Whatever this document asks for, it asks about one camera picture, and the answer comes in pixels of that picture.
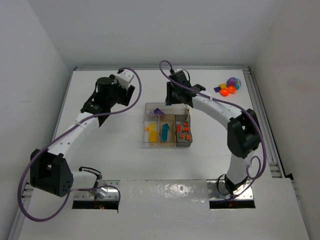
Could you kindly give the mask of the clear long container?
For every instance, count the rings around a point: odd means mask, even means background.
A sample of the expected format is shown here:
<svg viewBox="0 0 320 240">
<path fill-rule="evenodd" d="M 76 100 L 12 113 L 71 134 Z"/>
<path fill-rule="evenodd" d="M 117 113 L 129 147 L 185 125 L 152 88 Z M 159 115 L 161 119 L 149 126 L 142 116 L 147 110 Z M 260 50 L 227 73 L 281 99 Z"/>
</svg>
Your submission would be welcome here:
<svg viewBox="0 0 320 240">
<path fill-rule="evenodd" d="M 161 109 L 165 115 L 187 115 L 189 107 L 185 104 L 166 105 L 165 102 L 147 102 L 145 104 L 144 113 L 154 112 L 156 108 Z"/>
</svg>

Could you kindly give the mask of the left aluminium rail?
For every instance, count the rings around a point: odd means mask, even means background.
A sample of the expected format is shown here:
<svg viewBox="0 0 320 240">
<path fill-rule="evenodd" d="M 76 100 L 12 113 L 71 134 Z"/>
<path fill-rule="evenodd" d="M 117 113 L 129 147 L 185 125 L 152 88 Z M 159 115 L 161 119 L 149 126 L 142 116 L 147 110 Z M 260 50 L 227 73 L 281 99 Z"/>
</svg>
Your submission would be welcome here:
<svg viewBox="0 0 320 240">
<path fill-rule="evenodd" d="M 21 198 L 23 206 L 26 210 L 28 210 L 28 208 L 29 208 L 29 204 L 30 204 L 30 201 L 32 198 L 33 191 L 34 191 L 34 188 L 31 186 L 30 182 L 27 180 L 24 183 L 22 198 Z M 16 211 L 16 214 L 15 214 L 13 224 L 10 229 L 9 236 L 7 238 L 8 240 L 18 240 L 19 239 L 24 220 L 25 220 L 25 215 L 22 213 L 20 208 L 18 208 Z"/>
</svg>

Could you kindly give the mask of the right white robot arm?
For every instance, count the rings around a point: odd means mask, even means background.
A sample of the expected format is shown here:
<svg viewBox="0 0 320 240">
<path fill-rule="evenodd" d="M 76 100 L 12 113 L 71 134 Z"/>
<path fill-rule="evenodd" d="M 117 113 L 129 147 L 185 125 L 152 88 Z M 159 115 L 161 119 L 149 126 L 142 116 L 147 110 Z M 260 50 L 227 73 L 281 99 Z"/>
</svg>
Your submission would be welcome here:
<svg viewBox="0 0 320 240">
<path fill-rule="evenodd" d="M 224 177 L 228 194 L 233 194 L 249 178 L 248 168 L 255 150 L 261 143 L 257 115 L 252 109 L 242 110 L 231 103 L 213 100 L 205 93 L 206 88 L 191 85 L 183 70 L 170 70 L 170 80 L 166 83 L 166 104 L 185 104 L 199 110 L 227 131 L 227 147 L 231 152 L 229 169 Z"/>
</svg>

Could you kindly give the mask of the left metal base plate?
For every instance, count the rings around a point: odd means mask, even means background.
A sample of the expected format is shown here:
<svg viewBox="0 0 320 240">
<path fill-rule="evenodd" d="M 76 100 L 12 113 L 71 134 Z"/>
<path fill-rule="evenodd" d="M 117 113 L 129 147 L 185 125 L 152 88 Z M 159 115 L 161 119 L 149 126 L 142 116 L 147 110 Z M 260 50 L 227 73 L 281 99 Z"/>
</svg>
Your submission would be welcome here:
<svg viewBox="0 0 320 240">
<path fill-rule="evenodd" d="M 74 193 L 75 201 L 111 202 L 120 200 L 120 180 L 100 180 L 94 188 L 76 190 Z"/>
</svg>

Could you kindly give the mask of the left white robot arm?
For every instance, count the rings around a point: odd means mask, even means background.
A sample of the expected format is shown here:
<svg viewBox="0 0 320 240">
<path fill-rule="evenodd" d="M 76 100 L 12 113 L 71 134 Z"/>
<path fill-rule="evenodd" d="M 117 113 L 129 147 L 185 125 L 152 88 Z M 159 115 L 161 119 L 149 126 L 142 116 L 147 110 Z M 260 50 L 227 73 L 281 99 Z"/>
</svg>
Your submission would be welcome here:
<svg viewBox="0 0 320 240">
<path fill-rule="evenodd" d="M 44 152 L 36 149 L 31 154 L 35 158 L 30 168 L 33 187 L 59 197 L 72 190 L 95 187 L 100 172 L 89 167 L 71 171 L 69 163 L 77 148 L 108 118 L 107 114 L 114 105 L 129 105 L 135 90 L 131 85 L 133 78 L 133 73 L 124 71 L 97 79 L 92 95 L 68 128 L 69 133 Z"/>
</svg>

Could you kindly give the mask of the dark purple lego brick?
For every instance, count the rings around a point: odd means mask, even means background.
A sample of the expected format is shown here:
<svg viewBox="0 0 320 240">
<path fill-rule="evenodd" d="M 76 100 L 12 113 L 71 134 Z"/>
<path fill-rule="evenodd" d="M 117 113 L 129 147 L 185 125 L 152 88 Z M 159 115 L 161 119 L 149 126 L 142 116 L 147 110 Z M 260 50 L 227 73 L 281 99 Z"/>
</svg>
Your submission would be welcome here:
<svg viewBox="0 0 320 240">
<path fill-rule="evenodd" d="M 164 115 L 165 114 L 160 108 L 156 108 L 153 111 L 153 113 L 156 114 L 156 115 Z"/>
</svg>

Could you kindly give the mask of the teal lego brick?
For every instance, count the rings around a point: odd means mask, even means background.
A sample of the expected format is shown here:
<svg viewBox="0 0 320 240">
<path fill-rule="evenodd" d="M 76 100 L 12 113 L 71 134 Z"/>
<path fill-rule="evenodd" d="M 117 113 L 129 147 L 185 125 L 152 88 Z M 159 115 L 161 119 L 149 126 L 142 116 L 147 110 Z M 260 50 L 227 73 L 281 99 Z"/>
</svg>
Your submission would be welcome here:
<svg viewBox="0 0 320 240">
<path fill-rule="evenodd" d="M 162 127 L 161 127 L 161 138 L 160 138 L 160 140 L 162 142 L 166 142 L 168 140 L 169 130 L 170 130 L 170 126 L 169 126 L 168 123 L 165 123 L 165 124 L 162 125 Z"/>
</svg>

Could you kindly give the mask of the long yellow lego plate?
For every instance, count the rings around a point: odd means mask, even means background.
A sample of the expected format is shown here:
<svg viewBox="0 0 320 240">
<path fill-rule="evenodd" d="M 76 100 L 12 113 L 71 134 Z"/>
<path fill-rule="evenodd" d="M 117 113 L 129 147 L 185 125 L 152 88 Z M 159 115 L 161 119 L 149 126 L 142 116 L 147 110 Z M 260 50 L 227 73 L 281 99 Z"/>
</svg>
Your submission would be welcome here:
<svg viewBox="0 0 320 240">
<path fill-rule="evenodd" d="M 149 131 L 149 134 L 156 134 L 157 133 L 157 126 L 155 123 L 150 123 L 149 126 L 148 126 L 148 131 Z"/>
</svg>

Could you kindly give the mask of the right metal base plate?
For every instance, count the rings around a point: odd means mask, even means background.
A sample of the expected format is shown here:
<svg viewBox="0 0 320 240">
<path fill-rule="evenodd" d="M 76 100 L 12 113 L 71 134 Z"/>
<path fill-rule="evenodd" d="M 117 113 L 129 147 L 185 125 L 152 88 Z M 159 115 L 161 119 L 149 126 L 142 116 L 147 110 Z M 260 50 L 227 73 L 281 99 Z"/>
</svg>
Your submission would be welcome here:
<svg viewBox="0 0 320 240">
<path fill-rule="evenodd" d="M 247 180 L 244 184 L 240 185 L 238 189 L 231 193 L 228 192 L 225 187 L 225 180 L 213 179 L 207 180 L 208 197 L 211 201 L 227 200 L 231 197 L 235 197 L 235 201 L 253 201 L 254 194 L 251 187 L 251 182 Z"/>
</svg>

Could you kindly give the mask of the orange-yellow lego brick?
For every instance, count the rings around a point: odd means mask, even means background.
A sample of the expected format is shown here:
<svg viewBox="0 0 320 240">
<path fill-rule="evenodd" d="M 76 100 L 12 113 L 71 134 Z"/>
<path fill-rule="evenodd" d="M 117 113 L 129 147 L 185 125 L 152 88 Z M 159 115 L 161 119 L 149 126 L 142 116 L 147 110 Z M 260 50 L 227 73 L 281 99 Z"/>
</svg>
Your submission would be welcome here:
<svg viewBox="0 0 320 240">
<path fill-rule="evenodd" d="M 158 132 L 157 131 L 149 131 L 148 133 L 148 140 L 151 143 L 158 142 Z"/>
</svg>

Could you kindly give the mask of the aluminium rail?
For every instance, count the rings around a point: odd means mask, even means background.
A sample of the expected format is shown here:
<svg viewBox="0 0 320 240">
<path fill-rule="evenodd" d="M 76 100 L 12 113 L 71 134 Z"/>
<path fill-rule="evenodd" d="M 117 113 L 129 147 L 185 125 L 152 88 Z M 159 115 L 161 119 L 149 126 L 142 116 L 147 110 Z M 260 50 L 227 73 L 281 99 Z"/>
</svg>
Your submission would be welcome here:
<svg viewBox="0 0 320 240">
<path fill-rule="evenodd" d="M 243 69 L 245 83 L 249 92 L 250 100 L 254 111 L 256 112 L 260 129 L 264 138 L 268 167 L 272 178 L 284 178 L 283 166 L 278 154 L 277 146 L 272 134 L 269 120 L 264 108 L 262 97 L 256 83 L 253 73 L 249 67 Z"/>
<path fill-rule="evenodd" d="M 21 198 L 23 206 L 26 210 L 28 210 L 28 208 L 29 208 L 29 204 L 30 204 L 30 201 L 32 198 L 33 191 L 34 191 L 34 188 L 31 186 L 30 182 L 27 180 L 24 183 L 22 198 Z M 25 220 L 25 215 L 22 213 L 20 208 L 18 208 L 16 211 L 16 214 L 15 214 L 13 224 L 10 229 L 9 236 L 7 238 L 8 240 L 18 240 L 19 239 L 24 220 Z"/>
</svg>

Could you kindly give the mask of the orange funnel lego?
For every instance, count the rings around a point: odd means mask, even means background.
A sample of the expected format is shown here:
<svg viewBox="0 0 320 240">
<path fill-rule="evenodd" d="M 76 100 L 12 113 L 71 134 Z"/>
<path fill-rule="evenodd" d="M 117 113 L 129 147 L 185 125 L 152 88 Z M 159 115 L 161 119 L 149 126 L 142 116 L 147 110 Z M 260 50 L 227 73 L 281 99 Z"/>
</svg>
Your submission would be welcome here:
<svg viewBox="0 0 320 240">
<path fill-rule="evenodd" d="M 228 90 L 229 94 L 235 94 L 237 91 L 236 87 L 233 85 L 228 86 L 227 90 Z"/>
<path fill-rule="evenodd" d="M 224 97 L 227 97 L 230 94 L 230 90 L 228 88 L 222 88 L 219 92 Z"/>
</svg>

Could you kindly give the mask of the amber small container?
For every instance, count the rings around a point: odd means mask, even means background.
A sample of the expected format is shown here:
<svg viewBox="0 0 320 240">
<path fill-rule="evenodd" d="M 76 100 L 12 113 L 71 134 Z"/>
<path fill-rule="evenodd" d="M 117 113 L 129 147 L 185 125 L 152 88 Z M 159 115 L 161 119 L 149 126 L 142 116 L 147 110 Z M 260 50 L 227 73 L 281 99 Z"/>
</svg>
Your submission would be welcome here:
<svg viewBox="0 0 320 240">
<path fill-rule="evenodd" d="M 166 141 L 163 137 L 164 125 L 168 125 L 169 129 L 166 134 Z M 175 115 L 161 114 L 159 115 L 159 145 L 164 148 L 174 147 L 176 144 Z"/>
</svg>

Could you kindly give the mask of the yellow lego brick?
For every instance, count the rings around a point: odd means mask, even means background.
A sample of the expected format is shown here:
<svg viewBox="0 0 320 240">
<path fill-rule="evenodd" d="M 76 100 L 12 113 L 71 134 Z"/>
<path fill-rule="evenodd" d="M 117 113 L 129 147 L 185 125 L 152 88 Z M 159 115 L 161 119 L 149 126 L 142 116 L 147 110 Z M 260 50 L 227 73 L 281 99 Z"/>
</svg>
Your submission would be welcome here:
<svg viewBox="0 0 320 240">
<path fill-rule="evenodd" d="M 220 88 L 221 90 L 222 90 L 222 89 L 226 89 L 226 88 L 227 88 L 227 85 L 224 84 L 224 83 L 223 83 L 223 84 L 220 84 L 220 85 L 219 85 L 219 88 Z"/>
</svg>

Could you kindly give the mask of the metal base plate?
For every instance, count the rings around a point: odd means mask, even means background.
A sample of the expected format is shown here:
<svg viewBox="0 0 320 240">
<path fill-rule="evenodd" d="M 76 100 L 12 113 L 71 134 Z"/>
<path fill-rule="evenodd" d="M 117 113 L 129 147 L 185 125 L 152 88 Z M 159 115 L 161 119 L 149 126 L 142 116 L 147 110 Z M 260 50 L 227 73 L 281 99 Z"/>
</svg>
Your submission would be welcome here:
<svg viewBox="0 0 320 240">
<path fill-rule="evenodd" d="M 251 187 L 251 182 L 247 180 L 244 184 L 240 185 L 238 189 L 231 193 L 228 192 L 225 187 L 225 180 L 213 179 L 207 180 L 208 197 L 211 201 L 227 200 L 231 197 L 235 197 L 235 201 L 253 201 L 254 194 Z"/>
<path fill-rule="evenodd" d="M 111 202 L 120 200 L 120 180 L 100 180 L 94 188 L 76 190 L 74 193 L 75 201 Z"/>
</svg>

